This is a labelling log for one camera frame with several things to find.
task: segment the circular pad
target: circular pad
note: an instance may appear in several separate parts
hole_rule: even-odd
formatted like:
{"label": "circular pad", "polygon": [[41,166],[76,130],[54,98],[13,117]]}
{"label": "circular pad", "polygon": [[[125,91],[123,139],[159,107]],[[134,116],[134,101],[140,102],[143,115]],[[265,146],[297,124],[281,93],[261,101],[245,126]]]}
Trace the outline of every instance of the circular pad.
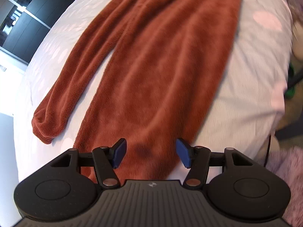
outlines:
{"label": "circular pad", "polygon": [[71,186],[61,180],[47,180],[36,187],[36,194],[44,200],[58,200],[66,196]]}
{"label": "circular pad", "polygon": [[259,198],[269,191],[267,183],[255,178],[243,178],[234,183],[234,190],[248,198]]}

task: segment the black mechanical arm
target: black mechanical arm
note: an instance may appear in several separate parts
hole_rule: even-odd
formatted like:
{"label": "black mechanical arm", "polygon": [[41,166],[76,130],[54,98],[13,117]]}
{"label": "black mechanical arm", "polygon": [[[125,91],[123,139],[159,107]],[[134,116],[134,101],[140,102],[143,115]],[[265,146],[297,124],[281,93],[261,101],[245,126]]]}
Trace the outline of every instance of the black mechanical arm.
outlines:
{"label": "black mechanical arm", "polygon": [[[18,184],[14,193],[23,219],[16,227],[287,227],[281,217],[290,200],[287,184],[234,148],[224,153],[191,147],[177,139],[176,151],[190,171],[179,180],[126,180],[113,169],[126,140],[92,153],[71,148]],[[94,167],[98,183],[80,174]],[[206,184],[210,166],[222,174]]]}

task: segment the white wall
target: white wall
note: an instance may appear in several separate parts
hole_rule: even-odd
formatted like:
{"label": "white wall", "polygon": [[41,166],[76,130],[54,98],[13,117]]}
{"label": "white wall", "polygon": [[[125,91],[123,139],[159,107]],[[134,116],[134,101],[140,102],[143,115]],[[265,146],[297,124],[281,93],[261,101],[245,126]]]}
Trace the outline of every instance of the white wall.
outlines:
{"label": "white wall", "polygon": [[13,226],[21,217],[13,200],[18,184],[13,117],[0,113],[0,226]]}
{"label": "white wall", "polygon": [[0,113],[13,116],[16,94],[27,65],[0,48]]}
{"label": "white wall", "polygon": [[0,226],[13,226],[21,217],[13,200],[18,169],[14,145],[13,112],[16,94],[27,65],[0,48]]}

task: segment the ridged black surface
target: ridged black surface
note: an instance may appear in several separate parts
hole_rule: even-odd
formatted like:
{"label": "ridged black surface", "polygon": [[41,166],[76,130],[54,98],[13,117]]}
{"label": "ridged black surface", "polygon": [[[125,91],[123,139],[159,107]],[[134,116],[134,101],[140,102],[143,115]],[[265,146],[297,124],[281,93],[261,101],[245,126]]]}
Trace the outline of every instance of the ridged black surface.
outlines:
{"label": "ridged black surface", "polygon": [[42,223],[24,218],[16,227],[286,227],[282,219],[242,223],[211,208],[199,191],[184,189],[179,181],[132,181],[104,191],[87,212],[61,222]]}

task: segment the white bedsheet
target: white bedsheet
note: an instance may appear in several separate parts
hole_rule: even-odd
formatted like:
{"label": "white bedsheet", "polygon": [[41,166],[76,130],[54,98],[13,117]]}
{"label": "white bedsheet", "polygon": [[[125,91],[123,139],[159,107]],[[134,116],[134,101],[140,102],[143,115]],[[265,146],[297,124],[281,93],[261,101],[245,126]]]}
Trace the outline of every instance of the white bedsheet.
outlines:
{"label": "white bedsheet", "polygon": [[[14,136],[19,180],[71,148],[96,92],[103,62],[81,96],[66,129],[50,145],[32,133],[34,110],[50,90],[78,38],[110,0],[76,0],[52,27],[19,89]],[[291,15],[285,0],[243,0],[233,51],[209,115],[194,144],[222,152],[234,147],[253,158],[284,113],[283,90],[291,52]],[[184,180],[181,164],[169,176]],[[218,170],[210,170],[211,177]]]}

